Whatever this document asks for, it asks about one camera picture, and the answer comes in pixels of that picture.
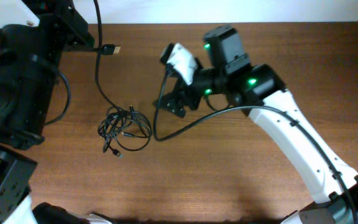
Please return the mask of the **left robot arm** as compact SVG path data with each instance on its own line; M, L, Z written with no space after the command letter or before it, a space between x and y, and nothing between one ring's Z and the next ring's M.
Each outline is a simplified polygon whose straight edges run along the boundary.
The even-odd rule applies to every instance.
M36 162L21 154L42 144L64 51L119 51L88 32L72 1L0 1L0 223L106 223L41 203L32 207Z

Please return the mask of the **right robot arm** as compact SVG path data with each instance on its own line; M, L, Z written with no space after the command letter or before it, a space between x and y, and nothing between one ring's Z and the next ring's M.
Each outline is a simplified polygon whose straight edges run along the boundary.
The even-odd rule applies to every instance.
M324 141L299 109L292 93L272 67L253 65L235 28L219 26L205 33L205 68L182 44L171 43L160 61L173 90L161 90L157 110L184 117L211 95L224 95L226 111L240 110L262 128L303 179L312 202L284 223L358 223L358 172Z

